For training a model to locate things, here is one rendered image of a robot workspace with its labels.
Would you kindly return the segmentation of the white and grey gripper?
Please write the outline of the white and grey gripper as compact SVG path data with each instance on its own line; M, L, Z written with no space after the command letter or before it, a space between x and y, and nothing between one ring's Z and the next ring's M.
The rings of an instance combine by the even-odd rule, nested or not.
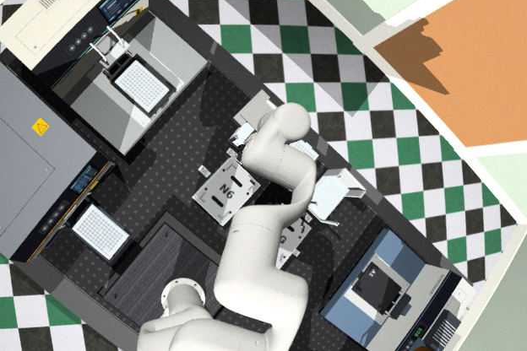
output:
M239 152L238 152L238 156L237 156L237 159L241 162L242 160L242 151L243 149L246 147L247 143L255 137L255 135L257 134L258 132L254 129L253 132L246 138L246 140L243 142L243 144L239 145L238 148L240 149Z

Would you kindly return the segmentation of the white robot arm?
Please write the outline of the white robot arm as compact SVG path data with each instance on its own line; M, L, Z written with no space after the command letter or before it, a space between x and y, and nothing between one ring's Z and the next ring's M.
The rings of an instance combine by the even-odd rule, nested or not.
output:
M278 269L276 260L282 230L294 224L312 201L317 165L311 156L288 145L309 133L307 110L297 103L273 109L266 102L269 98L260 90L232 120L238 127L248 122L258 132L242 151L243 167L291 190L291 204L236 211L214 284L215 297L223 306L268 322L266 332L215 320L204 308L201 286L190 278L177 278L162 292L164 314L141 326L138 351L289 350L307 308L309 289L304 278Z

